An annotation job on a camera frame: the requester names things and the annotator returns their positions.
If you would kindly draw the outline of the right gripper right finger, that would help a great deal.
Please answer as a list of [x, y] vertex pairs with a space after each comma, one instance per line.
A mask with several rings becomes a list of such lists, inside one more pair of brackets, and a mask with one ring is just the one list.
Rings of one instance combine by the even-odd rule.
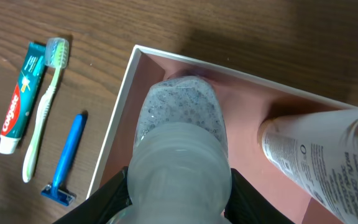
[[236, 169], [224, 217], [233, 224], [293, 224], [266, 200]]

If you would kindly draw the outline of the clear pump bottle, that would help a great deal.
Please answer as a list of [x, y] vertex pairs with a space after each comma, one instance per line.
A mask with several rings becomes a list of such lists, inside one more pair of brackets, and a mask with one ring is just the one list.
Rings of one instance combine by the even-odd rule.
[[111, 223], [226, 223], [231, 187], [226, 128], [212, 86], [191, 76], [153, 85], [127, 173], [132, 205]]

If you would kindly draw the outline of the white lotion tube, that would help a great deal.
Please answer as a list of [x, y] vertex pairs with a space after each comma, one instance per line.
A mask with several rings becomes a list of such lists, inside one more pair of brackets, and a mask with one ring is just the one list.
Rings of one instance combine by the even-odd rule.
[[358, 223], [358, 108], [264, 121], [266, 158], [344, 223]]

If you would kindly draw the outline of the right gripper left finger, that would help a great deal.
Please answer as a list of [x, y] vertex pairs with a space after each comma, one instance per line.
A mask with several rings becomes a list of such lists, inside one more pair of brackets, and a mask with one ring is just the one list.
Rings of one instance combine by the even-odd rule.
[[128, 167], [123, 167], [101, 188], [53, 224], [105, 224], [132, 205], [127, 189]]

